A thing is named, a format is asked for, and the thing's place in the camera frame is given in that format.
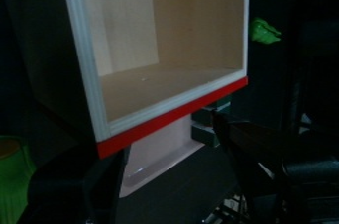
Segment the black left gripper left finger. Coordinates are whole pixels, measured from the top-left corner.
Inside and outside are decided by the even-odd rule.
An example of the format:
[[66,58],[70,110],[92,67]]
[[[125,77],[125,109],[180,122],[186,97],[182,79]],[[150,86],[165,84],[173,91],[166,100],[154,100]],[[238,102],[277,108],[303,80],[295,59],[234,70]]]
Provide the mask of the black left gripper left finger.
[[116,224],[125,150],[101,159],[76,146],[34,171],[17,224]]

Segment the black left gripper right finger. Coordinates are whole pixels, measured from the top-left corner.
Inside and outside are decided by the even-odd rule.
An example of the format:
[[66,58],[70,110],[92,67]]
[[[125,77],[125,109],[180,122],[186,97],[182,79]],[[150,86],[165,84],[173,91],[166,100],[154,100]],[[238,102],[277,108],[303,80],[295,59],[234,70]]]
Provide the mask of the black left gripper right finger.
[[230,162],[250,224],[281,224],[282,184],[278,171],[264,162],[266,151],[253,141],[254,127],[213,111],[212,128]]

